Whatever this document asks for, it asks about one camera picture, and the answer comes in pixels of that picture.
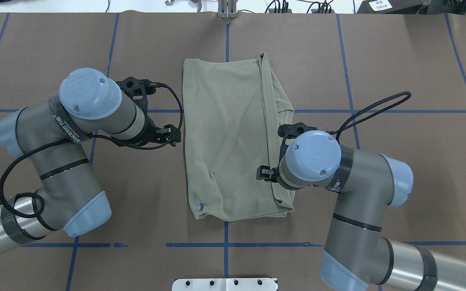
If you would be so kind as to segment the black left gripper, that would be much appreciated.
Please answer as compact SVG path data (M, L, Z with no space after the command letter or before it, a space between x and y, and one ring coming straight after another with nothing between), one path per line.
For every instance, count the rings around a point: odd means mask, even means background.
M172 124L165 125L163 128L157 127L152 118L145 115L145 124L142 130L142 146L149 143L169 144L176 147L179 143L179 128Z

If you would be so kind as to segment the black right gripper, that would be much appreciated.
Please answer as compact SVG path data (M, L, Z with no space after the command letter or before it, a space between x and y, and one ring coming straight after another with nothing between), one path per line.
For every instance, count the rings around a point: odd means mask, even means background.
M280 177L280 165L275 167L261 165L257 168L256 179L264 180L265 182L277 183L281 187L288 190L288 185Z

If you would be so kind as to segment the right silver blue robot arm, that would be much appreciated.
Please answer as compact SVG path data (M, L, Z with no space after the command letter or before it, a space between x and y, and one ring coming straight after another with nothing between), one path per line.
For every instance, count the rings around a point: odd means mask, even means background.
M385 238L387 207L401 206L413 187L408 164L340 143L329 131L285 124L277 166L257 179L288 190L307 186L337 193L320 277L336 291L369 285L401 291L466 291L466 261Z

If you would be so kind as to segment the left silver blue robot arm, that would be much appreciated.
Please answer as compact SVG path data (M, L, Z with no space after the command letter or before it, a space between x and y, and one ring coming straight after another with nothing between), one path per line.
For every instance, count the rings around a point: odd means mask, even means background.
M82 143L104 139L119 147L155 150L181 141L180 120L157 127L149 95L169 86L128 77L114 81L93 68L72 71L47 101L0 122L0 144L15 160L0 178L0 255L63 230L86 234L112 215Z

